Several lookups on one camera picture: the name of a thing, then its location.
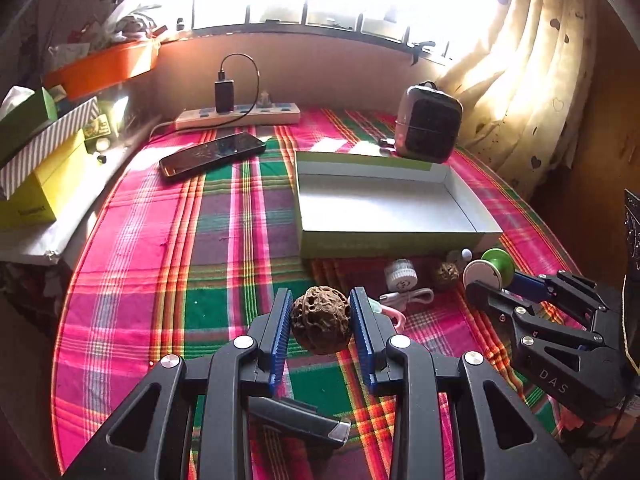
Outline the yellow cardboard box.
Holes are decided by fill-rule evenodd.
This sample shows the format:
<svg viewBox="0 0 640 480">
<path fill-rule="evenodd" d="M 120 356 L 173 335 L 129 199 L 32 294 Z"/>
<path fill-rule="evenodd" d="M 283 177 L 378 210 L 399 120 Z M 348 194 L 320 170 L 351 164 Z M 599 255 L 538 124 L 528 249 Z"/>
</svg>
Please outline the yellow cardboard box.
<svg viewBox="0 0 640 480">
<path fill-rule="evenodd" d="M 53 151 L 16 189 L 1 202 L 2 230 L 55 222 L 91 171 L 92 157 L 82 130 Z"/>
</svg>

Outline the black smartphone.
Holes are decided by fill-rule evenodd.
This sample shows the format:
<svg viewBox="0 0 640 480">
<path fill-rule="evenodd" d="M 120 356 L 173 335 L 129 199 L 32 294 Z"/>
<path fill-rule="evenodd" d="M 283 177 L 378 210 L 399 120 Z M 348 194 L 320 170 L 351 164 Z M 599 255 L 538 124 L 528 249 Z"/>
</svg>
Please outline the black smartphone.
<svg viewBox="0 0 640 480">
<path fill-rule="evenodd" d="M 167 181 L 184 180 L 261 155 L 265 149 L 265 142 L 248 132 L 240 132 L 176 151 L 162 158 L 158 169 Z"/>
</svg>

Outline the cream patterned curtain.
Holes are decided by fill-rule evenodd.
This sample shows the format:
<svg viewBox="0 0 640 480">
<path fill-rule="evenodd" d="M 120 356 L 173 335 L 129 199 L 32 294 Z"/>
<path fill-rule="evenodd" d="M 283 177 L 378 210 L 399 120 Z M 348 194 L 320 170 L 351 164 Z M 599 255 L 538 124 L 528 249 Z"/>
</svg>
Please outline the cream patterned curtain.
<svg viewBox="0 0 640 480">
<path fill-rule="evenodd" d="M 488 0 L 472 50 L 437 81 L 458 143 L 528 200 L 570 166 L 593 73 L 596 0 Z"/>
</svg>

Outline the black rectangular bike light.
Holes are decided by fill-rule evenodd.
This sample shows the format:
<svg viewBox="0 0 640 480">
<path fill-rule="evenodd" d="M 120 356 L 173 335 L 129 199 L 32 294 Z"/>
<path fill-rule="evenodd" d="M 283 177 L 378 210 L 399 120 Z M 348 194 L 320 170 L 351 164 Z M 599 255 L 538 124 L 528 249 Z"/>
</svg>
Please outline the black rectangular bike light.
<svg viewBox="0 0 640 480">
<path fill-rule="evenodd" d="M 341 448 L 347 442 L 352 423 L 348 419 L 322 415 L 315 406 L 293 399 L 250 396 L 248 412 L 280 434 L 326 448 Z"/>
</svg>

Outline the grey striped box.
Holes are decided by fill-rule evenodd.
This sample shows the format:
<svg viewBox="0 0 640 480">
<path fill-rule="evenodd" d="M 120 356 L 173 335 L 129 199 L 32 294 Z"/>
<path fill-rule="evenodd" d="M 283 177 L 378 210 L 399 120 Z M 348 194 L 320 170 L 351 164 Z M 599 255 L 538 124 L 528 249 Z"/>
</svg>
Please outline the grey striped box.
<svg viewBox="0 0 640 480">
<path fill-rule="evenodd" d="M 96 119 L 99 111 L 98 98 L 94 96 L 32 138 L 1 168 L 1 199 L 8 200 L 51 153 L 81 127 Z"/>
</svg>

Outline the white knob holder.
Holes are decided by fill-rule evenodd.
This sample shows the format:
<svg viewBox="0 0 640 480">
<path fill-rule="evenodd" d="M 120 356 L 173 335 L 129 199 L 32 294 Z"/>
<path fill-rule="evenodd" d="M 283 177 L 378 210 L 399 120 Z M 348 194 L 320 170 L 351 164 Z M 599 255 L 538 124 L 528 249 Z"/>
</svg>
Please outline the white knob holder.
<svg viewBox="0 0 640 480">
<path fill-rule="evenodd" d="M 448 252 L 446 261 L 454 263 L 456 266 L 466 266 L 473 259 L 473 253 L 469 248 L 462 248 L 459 250 L 452 250 Z"/>
</svg>

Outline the white power strip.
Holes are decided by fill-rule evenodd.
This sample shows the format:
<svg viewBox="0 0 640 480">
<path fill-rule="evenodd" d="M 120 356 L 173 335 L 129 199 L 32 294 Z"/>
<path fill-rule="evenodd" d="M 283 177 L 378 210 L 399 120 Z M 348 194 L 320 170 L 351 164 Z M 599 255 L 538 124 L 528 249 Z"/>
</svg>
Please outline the white power strip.
<svg viewBox="0 0 640 480">
<path fill-rule="evenodd" d="M 174 121 L 178 130 L 241 126 L 282 126 L 299 123 L 300 109 L 295 103 L 268 107 L 235 105 L 232 112 L 218 113 L 215 107 L 185 110 Z"/>
</svg>

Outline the orange plastic tray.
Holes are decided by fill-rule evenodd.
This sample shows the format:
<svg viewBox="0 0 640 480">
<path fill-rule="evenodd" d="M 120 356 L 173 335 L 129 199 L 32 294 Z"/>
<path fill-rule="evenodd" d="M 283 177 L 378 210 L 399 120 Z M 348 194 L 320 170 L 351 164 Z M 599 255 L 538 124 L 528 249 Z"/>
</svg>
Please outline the orange plastic tray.
<svg viewBox="0 0 640 480">
<path fill-rule="evenodd" d="M 43 88 L 61 86 L 67 99 L 75 101 L 149 72 L 159 53 L 156 39 L 109 47 L 48 73 Z"/>
</svg>

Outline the small grey fan heater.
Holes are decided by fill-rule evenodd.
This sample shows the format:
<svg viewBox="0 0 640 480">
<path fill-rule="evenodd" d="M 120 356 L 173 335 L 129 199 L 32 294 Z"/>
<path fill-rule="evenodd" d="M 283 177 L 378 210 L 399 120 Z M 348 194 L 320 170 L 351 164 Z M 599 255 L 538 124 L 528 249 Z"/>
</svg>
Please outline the small grey fan heater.
<svg viewBox="0 0 640 480">
<path fill-rule="evenodd" d="M 454 151 L 463 115 L 462 104 L 434 81 L 409 87 L 402 96 L 395 124 L 395 150 L 402 157 L 441 164 Z"/>
</svg>

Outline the green white suction holder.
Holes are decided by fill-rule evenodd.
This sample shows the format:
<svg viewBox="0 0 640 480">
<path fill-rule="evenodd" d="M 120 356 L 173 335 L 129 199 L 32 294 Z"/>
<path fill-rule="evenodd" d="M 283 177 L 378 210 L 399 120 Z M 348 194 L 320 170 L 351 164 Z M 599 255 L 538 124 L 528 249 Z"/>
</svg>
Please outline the green white suction holder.
<svg viewBox="0 0 640 480">
<path fill-rule="evenodd" d="M 503 249 L 490 248 L 480 258 L 466 265 L 462 283 L 464 287 L 481 282 L 495 289 L 504 289 L 512 283 L 514 274 L 512 257 Z"/>
</svg>

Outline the white side shelf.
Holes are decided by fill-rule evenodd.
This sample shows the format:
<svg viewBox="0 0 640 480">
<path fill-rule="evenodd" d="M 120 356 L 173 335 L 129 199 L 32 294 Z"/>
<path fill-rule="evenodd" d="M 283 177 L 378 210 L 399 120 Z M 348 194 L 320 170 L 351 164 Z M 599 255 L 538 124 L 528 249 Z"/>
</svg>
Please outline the white side shelf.
<svg viewBox="0 0 640 480">
<path fill-rule="evenodd" d="M 96 210 L 94 204 L 116 181 L 117 176 L 149 139 L 151 130 L 162 121 L 156 114 L 140 126 L 129 128 L 114 148 L 105 152 L 106 162 L 96 163 L 96 175 L 81 182 L 70 196 L 55 222 L 41 226 L 26 226 L 1 232 L 1 261 L 5 263 L 55 266 L 78 231 L 85 231 L 84 219 Z"/>
</svg>

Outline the dark green tissue box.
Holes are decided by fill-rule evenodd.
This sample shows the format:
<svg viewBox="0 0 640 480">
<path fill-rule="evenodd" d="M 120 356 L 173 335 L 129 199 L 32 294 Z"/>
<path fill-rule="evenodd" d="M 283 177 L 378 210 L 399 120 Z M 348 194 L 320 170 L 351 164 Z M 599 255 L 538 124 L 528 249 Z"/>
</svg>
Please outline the dark green tissue box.
<svg viewBox="0 0 640 480">
<path fill-rule="evenodd" d="M 46 89 L 36 90 L 18 104 L 0 122 L 1 165 L 9 162 L 37 133 L 57 120 L 58 110 Z"/>
</svg>

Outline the green shallow cardboard box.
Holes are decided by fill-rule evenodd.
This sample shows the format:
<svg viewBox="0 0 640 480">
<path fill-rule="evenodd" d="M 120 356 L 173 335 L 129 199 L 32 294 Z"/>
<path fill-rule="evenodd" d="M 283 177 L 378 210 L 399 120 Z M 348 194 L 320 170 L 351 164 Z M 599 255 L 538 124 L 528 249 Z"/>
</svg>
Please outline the green shallow cardboard box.
<svg viewBox="0 0 640 480">
<path fill-rule="evenodd" d="M 502 234 L 454 168 L 400 157 L 296 153 L 295 210 L 305 259 L 484 252 Z"/>
</svg>

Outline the carved brown walnut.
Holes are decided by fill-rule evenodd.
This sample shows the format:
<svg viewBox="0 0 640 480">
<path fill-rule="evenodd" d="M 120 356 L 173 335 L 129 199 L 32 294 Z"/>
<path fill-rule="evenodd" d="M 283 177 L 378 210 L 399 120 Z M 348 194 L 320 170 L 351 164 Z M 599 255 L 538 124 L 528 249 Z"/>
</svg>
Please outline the carved brown walnut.
<svg viewBox="0 0 640 480">
<path fill-rule="evenodd" d="M 346 297 L 329 286 L 309 287 L 292 305 L 291 332 L 316 356 L 345 350 L 352 339 L 352 314 Z"/>
</svg>

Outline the pink clip lens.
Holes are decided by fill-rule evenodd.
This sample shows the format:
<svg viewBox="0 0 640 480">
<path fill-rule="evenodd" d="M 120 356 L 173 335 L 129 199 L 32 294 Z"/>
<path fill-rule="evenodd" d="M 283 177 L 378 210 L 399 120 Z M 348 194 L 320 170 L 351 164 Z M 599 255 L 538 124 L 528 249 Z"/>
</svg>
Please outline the pink clip lens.
<svg viewBox="0 0 640 480">
<path fill-rule="evenodd" d="M 378 300 L 374 300 L 373 298 L 369 299 L 369 304 L 374 313 L 384 314 L 392 321 L 397 333 L 402 333 L 404 331 L 406 317 L 402 312 L 392 307 L 384 306 L 384 304 L 381 304 Z"/>
</svg>

